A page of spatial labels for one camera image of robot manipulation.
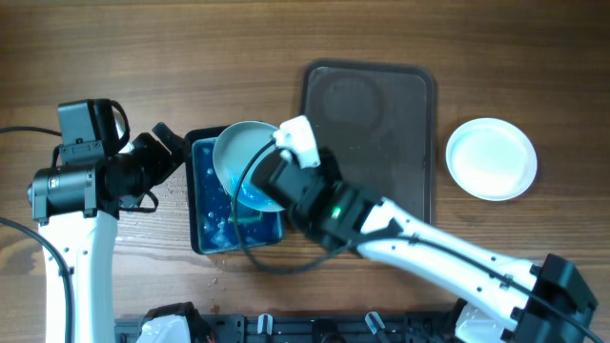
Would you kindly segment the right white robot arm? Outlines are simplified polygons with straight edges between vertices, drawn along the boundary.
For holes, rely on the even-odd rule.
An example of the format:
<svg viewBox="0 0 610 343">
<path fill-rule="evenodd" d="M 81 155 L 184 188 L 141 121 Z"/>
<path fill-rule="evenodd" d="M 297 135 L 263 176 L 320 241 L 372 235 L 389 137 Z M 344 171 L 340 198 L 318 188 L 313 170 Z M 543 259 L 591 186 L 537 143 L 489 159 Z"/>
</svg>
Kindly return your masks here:
<svg viewBox="0 0 610 343">
<path fill-rule="evenodd" d="M 304 115 L 269 133 L 244 172 L 326 251 L 293 273 L 351 251 L 464 300 L 455 325 L 463 342 L 599 341 L 589 328 L 598 301 L 573 262 L 550 253 L 537 264 L 485 250 L 345 181 Z"/>
</svg>

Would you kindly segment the white plate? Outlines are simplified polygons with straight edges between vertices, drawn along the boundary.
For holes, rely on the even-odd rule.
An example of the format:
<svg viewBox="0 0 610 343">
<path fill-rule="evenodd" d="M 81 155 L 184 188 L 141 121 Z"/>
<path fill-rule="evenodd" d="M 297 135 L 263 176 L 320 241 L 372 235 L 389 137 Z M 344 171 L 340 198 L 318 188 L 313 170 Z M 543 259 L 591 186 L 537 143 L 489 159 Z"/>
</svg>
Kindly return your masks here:
<svg viewBox="0 0 610 343">
<path fill-rule="evenodd" d="M 265 122 L 244 121 L 231 125 L 217 137 L 213 145 L 213 168 L 226 193 L 234 198 L 237 182 L 247 164 L 273 138 L 277 127 Z M 251 183 L 252 173 L 263 157 L 271 153 L 268 147 L 253 163 L 244 178 L 237 202 L 259 212 L 281 212 L 283 208 Z"/>
<path fill-rule="evenodd" d="M 531 140 L 515 125 L 497 118 L 478 118 L 459 126 L 445 149 L 448 172 L 474 197 L 506 201 L 534 183 L 538 157 Z"/>
</svg>

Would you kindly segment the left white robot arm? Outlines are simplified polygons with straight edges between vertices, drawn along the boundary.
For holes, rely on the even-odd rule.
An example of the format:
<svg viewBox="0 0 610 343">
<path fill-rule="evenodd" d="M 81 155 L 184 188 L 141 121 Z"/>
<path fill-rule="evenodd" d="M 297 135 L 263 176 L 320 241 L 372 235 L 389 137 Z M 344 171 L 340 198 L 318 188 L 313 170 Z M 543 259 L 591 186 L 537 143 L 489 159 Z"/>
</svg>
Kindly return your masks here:
<svg viewBox="0 0 610 343">
<path fill-rule="evenodd" d="M 29 189 L 46 248 L 46 339 L 113 342 L 112 257 L 121 212 L 155 212 L 144 197 L 184 161 L 185 142 L 165 124 L 130 138 L 113 124 L 62 126 L 62 163 Z"/>
</svg>

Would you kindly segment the green scrubbing sponge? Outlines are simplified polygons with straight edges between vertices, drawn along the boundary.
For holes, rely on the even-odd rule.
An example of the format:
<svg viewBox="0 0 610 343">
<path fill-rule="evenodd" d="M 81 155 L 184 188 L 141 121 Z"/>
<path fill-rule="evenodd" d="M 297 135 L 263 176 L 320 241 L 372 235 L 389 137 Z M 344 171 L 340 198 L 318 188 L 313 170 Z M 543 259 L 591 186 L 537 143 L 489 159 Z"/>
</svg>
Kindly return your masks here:
<svg viewBox="0 0 610 343">
<path fill-rule="evenodd" d="M 237 204 L 237 212 L 231 210 L 231 214 L 229 215 L 229 222 L 237 222 L 238 225 L 249 225 L 252 223 L 257 223 L 262 220 L 263 212 L 251 209 L 249 207 L 243 206 L 242 204 Z"/>
</svg>

